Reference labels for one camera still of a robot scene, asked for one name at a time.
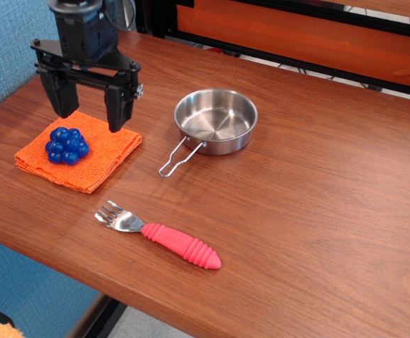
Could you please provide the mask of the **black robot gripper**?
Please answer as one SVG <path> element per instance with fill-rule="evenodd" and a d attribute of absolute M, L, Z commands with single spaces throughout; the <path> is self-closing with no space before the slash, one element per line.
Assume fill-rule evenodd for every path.
<path fill-rule="evenodd" d="M 78 107 L 74 82 L 105 89 L 108 126 L 118 132 L 131 119 L 133 101 L 143 95 L 138 62 L 118 50 L 118 33 L 130 29 L 123 1 L 49 1 L 57 40 L 34 39 L 35 66 L 55 113 L 67 118 Z M 114 70 L 126 81 L 96 79 L 90 68 Z"/>

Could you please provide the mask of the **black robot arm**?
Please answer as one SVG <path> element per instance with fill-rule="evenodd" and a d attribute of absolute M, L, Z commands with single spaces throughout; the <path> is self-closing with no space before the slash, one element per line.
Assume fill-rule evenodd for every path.
<path fill-rule="evenodd" d="M 111 132 L 131 118 L 143 94 L 141 66 L 118 50 L 114 1 L 50 1 L 57 40 L 34 39 L 35 67 L 54 111 L 67 118 L 79 108 L 77 86 L 104 92 Z"/>

